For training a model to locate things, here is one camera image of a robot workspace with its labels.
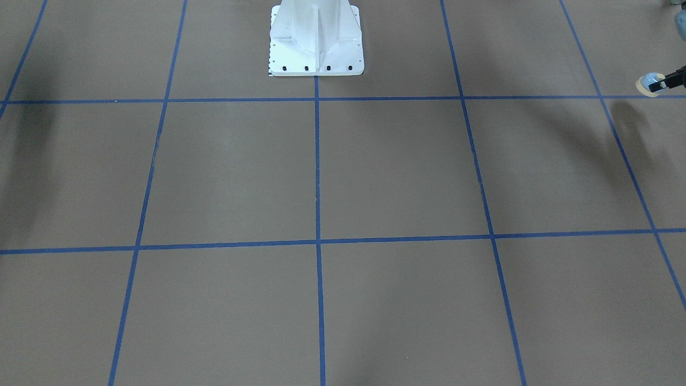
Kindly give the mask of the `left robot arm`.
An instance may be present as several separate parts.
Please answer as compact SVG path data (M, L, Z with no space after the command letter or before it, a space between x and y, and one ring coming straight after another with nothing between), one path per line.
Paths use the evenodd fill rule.
M675 15L674 22L677 32L681 39L685 41L685 5L684 2L679 3L681 10ZM679 86L684 86L685 83L685 66L677 69L676 71L662 76L658 81L654 81L648 86L648 90L652 93L659 94L663 90L671 90L672 88L678 88Z

